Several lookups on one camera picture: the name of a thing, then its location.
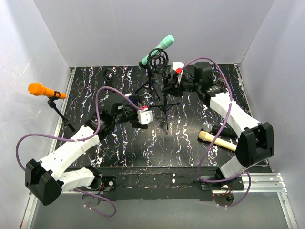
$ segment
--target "black tripod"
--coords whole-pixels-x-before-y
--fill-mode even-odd
[[[53,108],[56,113],[62,118],[63,126],[68,126],[73,132],[75,131],[74,127],[69,123],[69,120],[65,118],[65,116],[62,115],[62,113],[57,109],[55,100],[59,99],[61,96],[60,92],[55,92],[53,97],[49,97],[48,105],[50,108]]]
[[[155,86],[154,84],[156,83],[156,80],[155,79],[152,79],[153,78],[153,73],[148,69],[148,80],[141,86],[139,87],[135,93],[138,94],[138,92],[142,89],[142,88],[147,88],[146,85],[148,85],[148,90],[150,90],[151,92],[155,92],[157,97],[158,97],[158,100],[160,101],[161,98],[160,96],[158,95],[156,89],[155,89]]]
[[[158,107],[161,112],[164,112],[165,119],[166,119],[166,127],[167,127],[167,130],[168,130],[167,111],[170,110],[173,106],[179,105],[179,104],[180,103],[167,104],[167,94],[164,94],[163,105],[150,105],[149,107]]]

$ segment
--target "white enclosure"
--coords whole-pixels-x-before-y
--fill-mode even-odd
[[[171,60],[241,62],[274,0],[34,0],[70,67],[137,64],[162,38]]]
[[[271,167],[281,172],[300,228],[305,227],[305,2],[276,0],[241,65],[254,117],[274,127]]]
[[[0,228],[19,228],[29,191],[15,157],[29,133],[53,134],[58,115],[28,85],[40,82],[65,91],[70,69],[32,0],[0,0]],[[25,165],[47,155],[51,140],[32,137],[20,146]]]
[[[69,67],[137,64],[169,34],[171,61],[206,56],[241,63],[254,118],[274,127],[271,166],[282,173],[305,227],[304,0],[0,0],[0,21],[0,228],[20,226],[29,198],[17,141],[52,135],[58,120],[47,98],[29,94],[28,85],[65,91]],[[26,139],[21,161],[47,155],[50,144]]]

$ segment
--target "marble tabletop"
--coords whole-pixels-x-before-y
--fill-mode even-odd
[[[232,88],[233,98],[249,113],[244,91],[234,65],[220,65]],[[95,95],[105,85],[102,76],[108,67],[78,67],[75,71],[65,116],[78,130],[94,113]],[[113,86],[124,94],[134,92],[146,80],[146,70],[139,66],[114,66]],[[214,76],[219,72],[214,69]],[[155,88],[161,95],[162,80],[156,78]],[[142,89],[146,104],[158,104],[155,94]],[[102,92],[100,100],[107,96]],[[147,130],[132,128],[130,123],[116,126],[115,131],[92,147],[77,159],[72,166],[196,166],[205,153],[208,143],[198,141],[198,134],[204,122],[220,125],[223,119],[213,110],[207,108],[196,93],[184,93],[183,98],[170,96],[169,103],[180,102],[167,113],[169,130],[166,129],[164,114],[154,108],[154,118]],[[61,127],[59,136],[71,137],[73,132],[68,127]],[[226,139],[236,144],[237,139]],[[217,166],[226,163],[234,153],[219,146],[213,146],[204,166]]]

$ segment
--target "purple cable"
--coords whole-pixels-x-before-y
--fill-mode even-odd
[[[76,189],[74,189],[74,190],[76,190],[76,191],[78,191],[78,192],[82,192],[83,194],[87,194],[87,195],[90,195],[90,196],[94,196],[94,197],[100,198],[100,199],[102,199],[102,200],[104,200],[104,201],[107,201],[108,203],[110,203],[110,204],[113,206],[114,212],[113,212],[112,214],[110,214],[110,215],[107,215],[107,214],[101,212],[100,210],[98,210],[98,209],[96,209],[96,208],[94,208],[94,207],[91,207],[91,206],[89,206],[89,205],[87,205],[87,204],[85,204],[86,207],[92,209],[93,211],[96,211],[97,213],[99,213],[99,214],[101,214],[102,216],[105,216],[105,217],[112,217],[112,216],[115,215],[115,213],[116,213],[116,206],[115,206],[115,204],[112,203],[110,200],[106,199],[105,197],[101,197],[101,196],[99,196],[99,195],[96,195],[96,194],[93,194],[93,193],[90,193],[90,192],[86,192],[86,191],[80,190],[79,188],[76,188]]]
[[[242,202],[242,201],[246,198],[248,192],[250,191],[250,187],[251,187],[251,177],[250,177],[250,174],[249,174],[247,171],[245,171],[244,173],[246,173],[246,174],[248,175],[248,177],[249,177],[249,186],[248,186],[248,188],[247,188],[245,194],[243,195],[243,197],[242,197],[239,201],[237,201],[236,203],[231,204],[231,205],[227,205],[227,208],[228,208],[228,207],[234,207],[234,206],[238,205],[240,202]]]
[[[127,102],[129,102],[131,104],[131,106],[137,110],[143,110],[143,108],[139,108],[138,106],[136,106],[135,104],[133,104],[133,102],[127,98],[122,92],[120,92],[119,90],[113,88],[113,87],[108,87],[108,86],[104,86],[104,87],[101,87],[97,93],[96,93],[96,97],[95,97],[95,109],[96,109],[96,113],[98,114],[99,113],[99,105],[98,105],[98,97],[101,93],[102,90],[112,90],[114,92],[116,92],[117,94],[119,94],[120,96],[122,96]],[[98,119],[98,126],[97,126],[97,129],[96,131],[93,133],[93,135],[89,136],[89,137],[85,137],[85,138],[81,138],[81,139],[77,139],[77,140],[73,140],[73,139],[69,139],[69,138],[61,138],[61,137],[55,137],[55,136],[51,136],[51,135],[45,135],[45,134],[28,134],[28,135],[25,135],[23,136],[16,144],[16,159],[17,159],[17,162],[19,164],[19,166],[25,171],[25,167],[23,166],[23,164],[21,163],[20,161],[20,158],[19,158],[19,145],[20,143],[23,141],[23,139],[27,138],[27,137],[30,137],[30,136],[40,136],[40,137],[47,137],[47,138],[51,138],[51,139],[56,139],[56,140],[59,140],[59,141],[64,141],[64,142],[75,142],[75,141],[86,141],[94,136],[96,136],[101,128],[101,123],[100,123],[100,116],[98,115],[97,116],[97,119]]]
[[[227,82],[227,79],[226,79],[225,76],[224,76],[223,71],[221,71],[220,67],[219,67],[213,60],[211,60],[210,58],[207,58],[207,57],[199,57],[199,58],[196,58],[196,59],[190,61],[189,63],[187,63],[187,64],[186,64],[183,68],[181,68],[181,69],[184,69],[185,67],[187,67],[187,66],[190,65],[191,63],[193,63],[193,62],[195,62],[195,61],[197,61],[197,60],[200,60],[200,59],[209,60],[210,62],[212,62],[212,63],[215,65],[215,67],[216,67],[216,68],[218,69],[218,71],[220,72],[220,75],[221,75],[221,76],[223,77],[223,79],[224,79],[224,82],[225,82],[225,84],[226,84],[226,86],[227,86],[227,88],[228,88],[228,91],[229,91],[230,101],[232,101],[232,100],[233,100],[233,94],[232,94],[231,88],[230,88],[230,86],[229,86],[229,83]],[[212,146],[214,145],[216,139],[219,137],[220,133],[222,132],[222,130],[224,129],[224,127],[225,127],[225,125],[226,125],[226,123],[227,123],[227,121],[228,121],[228,118],[229,118],[229,115],[230,115],[230,111],[231,111],[231,107],[232,107],[232,103],[229,104],[229,109],[228,109],[228,112],[227,112],[227,114],[226,114],[226,116],[225,116],[225,118],[224,118],[224,123],[223,123],[222,126],[220,127],[219,131],[218,131],[217,134],[215,135],[213,141],[210,143],[209,147],[207,148],[205,154],[203,155],[202,159],[200,160],[200,162],[199,162],[199,164],[198,164],[198,167],[197,167],[197,175],[198,175],[199,180],[200,180],[201,182],[205,182],[205,183],[221,183],[221,182],[226,182],[226,181],[235,179],[235,178],[237,178],[237,177],[240,176],[240,174],[238,174],[238,175],[236,175],[236,176],[233,176],[233,177],[230,177],[230,178],[226,178],[226,179],[221,179],[221,180],[207,180],[207,179],[201,178],[201,177],[200,177],[200,174],[199,174],[199,172],[200,172],[199,170],[200,170],[201,164],[203,163],[205,157],[208,155],[210,149],[211,149]],[[250,177],[250,175],[249,175],[248,172],[245,172],[245,173],[247,173],[248,176],[249,176],[249,187],[248,187],[248,189],[247,189],[245,195],[244,195],[236,204],[239,204],[239,203],[246,197],[246,195],[247,195],[248,192],[249,192],[250,186],[251,186],[251,177]]]

